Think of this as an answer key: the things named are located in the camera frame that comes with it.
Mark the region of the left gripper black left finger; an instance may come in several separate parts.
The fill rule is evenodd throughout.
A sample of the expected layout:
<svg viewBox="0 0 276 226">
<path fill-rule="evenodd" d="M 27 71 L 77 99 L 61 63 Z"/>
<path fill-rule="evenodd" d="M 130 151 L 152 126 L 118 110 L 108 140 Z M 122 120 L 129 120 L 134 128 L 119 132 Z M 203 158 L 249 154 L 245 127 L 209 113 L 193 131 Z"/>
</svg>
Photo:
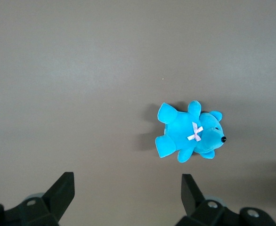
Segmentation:
<svg viewBox="0 0 276 226">
<path fill-rule="evenodd" d="M 65 172 L 42 195 L 33 195 L 9 210 L 0 204 L 0 226 L 57 226 L 74 195 L 74 173 Z"/>
</svg>

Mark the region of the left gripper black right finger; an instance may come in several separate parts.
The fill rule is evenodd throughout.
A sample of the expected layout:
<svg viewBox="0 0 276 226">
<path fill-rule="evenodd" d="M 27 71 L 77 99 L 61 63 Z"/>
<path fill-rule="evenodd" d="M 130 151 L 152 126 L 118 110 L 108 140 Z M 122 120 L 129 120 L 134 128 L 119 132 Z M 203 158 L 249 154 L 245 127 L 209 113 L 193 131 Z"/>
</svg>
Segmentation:
<svg viewBox="0 0 276 226">
<path fill-rule="evenodd" d="M 219 201 L 206 199 L 190 174 L 181 178 L 181 200 L 186 215 L 178 226 L 275 226 L 276 222 L 265 211 L 244 207 L 234 213 Z"/>
</svg>

